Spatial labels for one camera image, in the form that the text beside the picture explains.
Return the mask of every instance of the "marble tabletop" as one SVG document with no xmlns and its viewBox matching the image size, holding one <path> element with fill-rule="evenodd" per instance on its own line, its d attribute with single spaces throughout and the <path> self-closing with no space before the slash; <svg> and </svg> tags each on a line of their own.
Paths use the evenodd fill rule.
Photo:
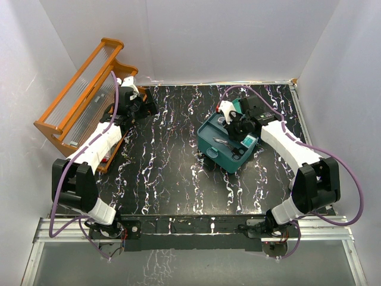
<svg viewBox="0 0 381 286">
<path fill-rule="evenodd" d="M 264 142 L 228 174 L 197 149 L 197 130 L 229 85 L 155 86 L 159 113 L 132 127 L 107 174 L 96 174 L 100 197 L 123 215 L 263 214 L 289 197 L 290 167 Z M 289 85 L 251 85 L 304 141 Z M 233 100 L 250 95 L 229 93 Z"/>
</svg>

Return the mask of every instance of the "teal plastic box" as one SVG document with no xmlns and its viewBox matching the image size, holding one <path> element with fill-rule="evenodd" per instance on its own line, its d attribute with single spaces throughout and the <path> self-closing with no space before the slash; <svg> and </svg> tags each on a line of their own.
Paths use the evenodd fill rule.
<svg viewBox="0 0 381 286">
<path fill-rule="evenodd" d="M 218 122 L 220 117 L 223 118 L 223 115 L 213 113 L 197 130 L 198 149 L 228 173 L 235 173 L 252 153 L 258 138 L 254 135 L 248 135 L 241 143 L 229 140 L 227 131 Z M 226 141 L 230 146 L 216 142 L 214 138 Z M 243 154 L 240 157 L 235 156 L 231 147 L 241 148 Z"/>
</svg>

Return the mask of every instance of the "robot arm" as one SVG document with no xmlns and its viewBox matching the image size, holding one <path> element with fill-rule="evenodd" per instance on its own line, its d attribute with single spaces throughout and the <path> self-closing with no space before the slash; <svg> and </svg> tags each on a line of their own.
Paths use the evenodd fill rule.
<svg viewBox="0 0 381 286">
<path fill-rule="evenodd" d="M 242 98 L 242 113 L 224 101 L 218 109 L 225 118 L 224 127 L 229 138 L 240 142 L 249 133 L 255 133 L 273 147 L 290 165 L 294 179 L 290 184 L 291 196 L 282 204 L 266 212 L 266 220 L 259 228 L 272 233 L 292 220 L 307 215 L 340 199 L 339 165 L 333 158 L 321 158 L 313 150 L 300 146 L 287 127 L 274 114 L 264 110 L 257 96 Z"/>
<path fill-rule="evenodd" d="M 99 228 L 110 233 L 118 231 L 114 208 L 98 197 L 94 174 L 106 153 L 118 143 L 136 119 L 157 114 L 156 102 L 149 89 L 146 95 L 139 94 L 133 77 L 127 77 L 119 87 L 117 115 L 110 128 L 112 114 L 109 106 L 95 131 L 88 140 L 65 160 L 57 159 L 52 167 L 52 199 L 54 201 L 59 181 L 67 164 L 71 162 L 65 175 L 58 204 L 91 217 Z"/>
</svg>

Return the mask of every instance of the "white backdrop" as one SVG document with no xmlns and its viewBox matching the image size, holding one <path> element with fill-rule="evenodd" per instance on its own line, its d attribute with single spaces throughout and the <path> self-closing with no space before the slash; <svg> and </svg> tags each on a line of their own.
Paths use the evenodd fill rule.
<svg viewBox="0 0 381 286">
<path fill-rule="evenodd" d="M 298 81 L 313 143 L 342 157 L 361 180 L 362 218 L 351 227 L 369 285 L 380 285 L 381 2 L 341 1 Z M 352 219 L 358 194 L 341 173 L 340 213 Z"/>
<path fill-rule="evenodd" d="M 77 68 L 117 38 L 149 84 L 299 77 L 339 1 L 40 2 Z"/>
<path fill-rule="evenodd" d="M 60 153 L 33 126 L 76 72 L 38 0 L 1 0 L 0 284 L 20 285 Z"/>
</svg>

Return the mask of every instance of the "scissors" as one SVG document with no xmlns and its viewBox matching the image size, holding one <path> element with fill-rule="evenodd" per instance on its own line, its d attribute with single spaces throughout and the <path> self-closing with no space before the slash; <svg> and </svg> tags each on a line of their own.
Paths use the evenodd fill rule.
<svg viewBox="0 0 381 286">
<path fill-rule="evenodd" d="M 219 139 L 217 137 L 213 137 L 213 140 L 217 143 L 224 144 L 227 148 L 229 148 L 233 155 L 232 158 L 234 160 L 239 160 L 245 154 L 246 150 L 242 147 L 236 148 L 232 144 L 230 144 L 227 140 Z"/>
</svg>

